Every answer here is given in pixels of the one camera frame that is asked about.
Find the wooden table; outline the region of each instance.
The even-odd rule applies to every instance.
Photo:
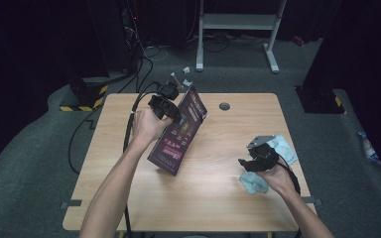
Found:
[[[126,124],[137,94],[107,96],[63,227],[79,230],[95,192],[120,158]],[[251,160],[246,149],[258,135],[283,135],[293,142],[276,95],[271,93],[201,93],[208,118],[200,126],[176,177],[141,159],[128,200],[133,231],[296,231],[298,225],[281,197],[272,189],[250,195],[239,181],[245,172],[237,159]],[[148,107],[150,97],[140,108]],[[221,102],[230,109],[219,108]],[[310,196],[303,171],[292,165]],[[118,230],[126,230],[122,218]]]

